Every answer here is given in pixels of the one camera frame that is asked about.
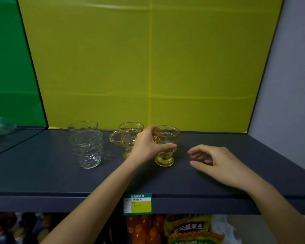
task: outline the amber glass cup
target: amber glass cup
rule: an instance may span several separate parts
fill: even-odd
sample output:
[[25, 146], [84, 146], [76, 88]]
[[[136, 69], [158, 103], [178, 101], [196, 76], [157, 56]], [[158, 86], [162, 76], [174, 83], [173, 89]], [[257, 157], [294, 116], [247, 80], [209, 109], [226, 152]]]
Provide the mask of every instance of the amber glass cup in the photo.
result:
[[[117, 144], [122, 145], [125, 148], [125, 153], [123, 154], [123, 158], [126, 159], [130, 152], [132, 151], [134, 140], [136, 139], [138, 133], [143, 131], [143, 125], [138, 122], [127, 122], [123, 123], [119, 126], [118, 131], [114, 131], [110, 134], [110, 141]], [[113, 136], [117, 133], [121, 134], [121, 140], [114, 140]]]
[[[159, 126], [155, 127], [153, 130], [154, 141], [157, 144], [166, 144], [173, 143], [176, 144], [177, 139], [179, 138], [180, 131], [176, 127], [172, 126]], [[156, 164], [168, 167], [174, 163], [173, 153], [175, 149], [163, 151], [155, 157]]]

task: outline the shelf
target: shelf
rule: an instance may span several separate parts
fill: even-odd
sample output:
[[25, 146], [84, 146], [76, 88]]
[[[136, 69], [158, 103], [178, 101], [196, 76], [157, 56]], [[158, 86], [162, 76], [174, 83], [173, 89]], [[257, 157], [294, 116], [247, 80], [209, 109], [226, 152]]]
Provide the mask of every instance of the shelf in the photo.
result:
[[30, 137], [37, 135], [44, 129], [15, 129], [10, 134], [0, 136], [0, 153], [18, 145]]
[[[45, 130], [0, 154], [0, 211], [72, 211], [124, 161], [123, 147], [103, 133], [103, 161], [93, 169], [80, 168], [65, 130]], [[181, 133], [174, 165], [147, 162], [126, 193], [152, 193], [153, 213], [259, 214], [246, 193], [190, 166], [187, 150], [200, 143], [227, 147], [305, 214], [305, 170], [246, 134]]]

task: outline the left hand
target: left hand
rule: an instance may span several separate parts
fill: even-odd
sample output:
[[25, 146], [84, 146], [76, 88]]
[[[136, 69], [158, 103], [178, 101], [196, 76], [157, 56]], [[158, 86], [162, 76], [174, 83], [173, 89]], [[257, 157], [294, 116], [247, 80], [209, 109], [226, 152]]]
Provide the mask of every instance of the left hand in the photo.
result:
[[153, 140], [153, 129], [156, 126], [149, 126], [137, 135], [129, 158], [138, 161], [139, 164], [152, 159], [161, 151], [171, 150], [177, 147], [177, 144], [156, 144]]

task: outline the forearm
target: forearm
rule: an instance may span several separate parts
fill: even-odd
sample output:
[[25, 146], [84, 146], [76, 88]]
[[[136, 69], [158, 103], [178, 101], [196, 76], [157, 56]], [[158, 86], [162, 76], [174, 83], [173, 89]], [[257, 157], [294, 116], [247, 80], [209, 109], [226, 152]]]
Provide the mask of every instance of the forearm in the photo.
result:
[[247, 193], [278, 244], [305, 243], [305, 218], [271, 184], [258, 178]]
[[138, 169], [131, 158], [120, 165], [43, 241], [43, 244], [93, 243]]

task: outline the price tag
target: price tag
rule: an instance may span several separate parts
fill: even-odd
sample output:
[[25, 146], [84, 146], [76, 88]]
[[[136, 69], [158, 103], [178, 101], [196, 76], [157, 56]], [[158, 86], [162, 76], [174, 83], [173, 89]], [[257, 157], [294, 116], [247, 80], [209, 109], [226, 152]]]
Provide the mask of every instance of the price tag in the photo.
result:
[[126, 194], [123, 197], [123, 215], [151, 215], [152, 194]]

